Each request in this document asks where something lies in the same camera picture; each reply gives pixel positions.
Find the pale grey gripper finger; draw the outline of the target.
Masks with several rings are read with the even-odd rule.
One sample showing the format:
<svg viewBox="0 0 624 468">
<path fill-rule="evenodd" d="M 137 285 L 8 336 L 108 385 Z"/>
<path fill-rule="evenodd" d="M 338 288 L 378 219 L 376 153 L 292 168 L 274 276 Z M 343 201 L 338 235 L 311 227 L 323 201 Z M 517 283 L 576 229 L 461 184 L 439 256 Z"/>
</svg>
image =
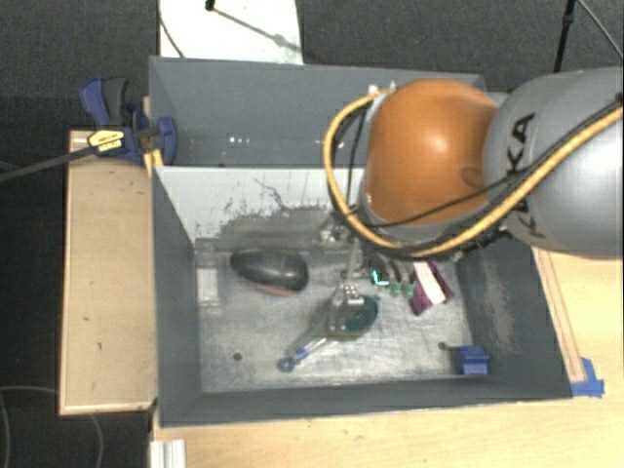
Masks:
<svg viewBox="0 0 624 468">
<path fill-rule="evenodd" d="M 342 309 L 342 329 L 349 333 L 361 332 L 366 319 L 364 300 L 361 297 L 349 299 Z"/>
<path fill-rule="evenodd" d="M 326 326 L 330 333 L 347 334 L 347 320 L 356 310 L 356 287 L 342 284 L 338 286 L 330 297 L 329 315 Z"/>
</svg>

